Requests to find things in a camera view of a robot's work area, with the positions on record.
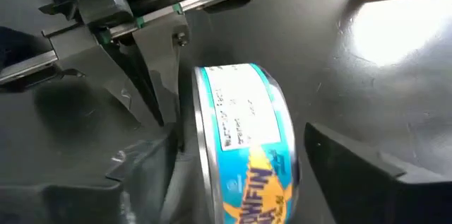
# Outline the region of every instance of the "black table surface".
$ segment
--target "black table surface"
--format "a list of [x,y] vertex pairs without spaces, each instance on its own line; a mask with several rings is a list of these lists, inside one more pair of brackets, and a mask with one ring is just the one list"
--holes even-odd
[[[8,4],[0,25],[37,35],[64,20],[41,15],[37,7],[46,2],[0,0]],[[285,94],[302,157],[294,223],[334,223],[302,148],[306,122],[452,175],[450,4],[254,0],[223,13],[194,11],[187,15],[192,41],[182,52],[182,74],[204,65],[253,62],[265,68]],[[0,95],[0,110],[13,115],[0,116],[0,134],[27,136],[28,127],[43,126],[36,123],[33,93]],[[23,129],[9,134],[15,126]]]

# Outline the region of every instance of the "can label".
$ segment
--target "can label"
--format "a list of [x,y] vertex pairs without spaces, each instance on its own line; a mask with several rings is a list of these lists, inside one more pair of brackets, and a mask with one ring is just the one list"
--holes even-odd
[[253,64],[202,68],[213,125],[225,223],[285,223],[292,205],[288,124]]

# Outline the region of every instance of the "tuna can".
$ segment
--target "tuna can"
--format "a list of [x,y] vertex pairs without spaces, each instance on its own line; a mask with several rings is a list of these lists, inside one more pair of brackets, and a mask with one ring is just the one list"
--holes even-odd
[[299,165],[289,110],[255,64],[194,70],[201,168],[213,223],[286,223]]

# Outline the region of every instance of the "metal can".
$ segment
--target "metal can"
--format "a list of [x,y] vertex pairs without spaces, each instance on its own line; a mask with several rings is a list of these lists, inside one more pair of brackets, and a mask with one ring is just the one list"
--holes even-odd
[[283,93],[255,64],[194,70],[201,168],[214,223],[286,223],[299,165]]

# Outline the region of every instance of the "blue can label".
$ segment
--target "blue can label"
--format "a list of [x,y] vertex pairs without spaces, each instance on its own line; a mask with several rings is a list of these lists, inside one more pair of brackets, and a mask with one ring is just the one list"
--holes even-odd
[[212,110],[214,137],[206,140],[215,142],[224,223],[285,223],[293,182],[286,129],[292,127],[282,118],[279,89],[253,64],[201,73]]

